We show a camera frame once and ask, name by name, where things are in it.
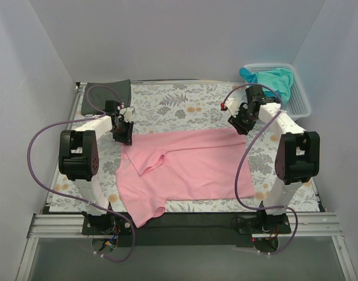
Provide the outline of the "pink t-shirt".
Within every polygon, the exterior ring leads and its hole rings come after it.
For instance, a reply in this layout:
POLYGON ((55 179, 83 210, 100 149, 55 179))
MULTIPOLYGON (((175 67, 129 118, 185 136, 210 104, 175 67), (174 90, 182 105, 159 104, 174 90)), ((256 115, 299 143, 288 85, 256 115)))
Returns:
POLYGON ((121 146, 115 172, 135 226, 160 217, 167 201, 234 198, 246 143, 232 128, 135 135, 131 146, 121 146))

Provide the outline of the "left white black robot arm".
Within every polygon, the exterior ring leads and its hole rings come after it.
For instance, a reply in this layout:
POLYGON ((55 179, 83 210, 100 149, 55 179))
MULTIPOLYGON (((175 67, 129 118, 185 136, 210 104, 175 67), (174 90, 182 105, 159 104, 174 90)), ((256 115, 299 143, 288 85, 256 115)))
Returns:
POLYGON ((109 201, 103 194, 98 178, 100 160, 97 141, 105 134, 124 145, 132 145, 132 109, 108 100, 105 116, 96 118, 75 130, 63 130, 59 142, 59 172, 73 182, 81 197, 88 201, 84 217, 90 227, 103 234, 113 232, 114 217, 105 211, 109 201))

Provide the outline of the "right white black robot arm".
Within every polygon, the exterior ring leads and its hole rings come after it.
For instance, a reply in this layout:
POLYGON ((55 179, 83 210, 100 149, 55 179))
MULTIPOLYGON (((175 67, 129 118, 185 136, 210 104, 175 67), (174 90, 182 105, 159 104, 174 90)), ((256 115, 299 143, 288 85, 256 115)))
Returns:
POLYGON ((261 121, 265 124, 261 131, 270 129, 279 144, 274 164, 276 179, 270 194, 259 207, 249 207, 248 214, 237 217, 236 226, 241 234, 288 234, 289 202, 302 184, 319 173, 320 137, 289 117, 276 92, 268 97, 264 94, 267 87, 257 83, 247 83, 245 89, 246 102, 227 94, 221 103, 221 110, 230 113, 228 122, 238 134, 247 135, 261 121))

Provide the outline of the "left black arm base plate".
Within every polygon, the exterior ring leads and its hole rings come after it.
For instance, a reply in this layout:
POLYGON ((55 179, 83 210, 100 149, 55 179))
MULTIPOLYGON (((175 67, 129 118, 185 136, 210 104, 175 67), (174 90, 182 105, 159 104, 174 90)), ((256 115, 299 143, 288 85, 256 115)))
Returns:
POLYGON ((114 235, 118 231, 121 235, 132 235, 131 224, 113 215, 85 218, 81 230, 82 235, 114 235))

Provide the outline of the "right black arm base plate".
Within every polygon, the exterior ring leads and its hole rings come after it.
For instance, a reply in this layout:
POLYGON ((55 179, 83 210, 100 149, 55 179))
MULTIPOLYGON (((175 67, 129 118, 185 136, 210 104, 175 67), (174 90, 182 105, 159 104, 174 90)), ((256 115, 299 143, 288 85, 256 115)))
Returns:
POLYGON ((239 213, 231 219, 231 226, 239 234, 290 234, 292 231, 286 214, 239 213))

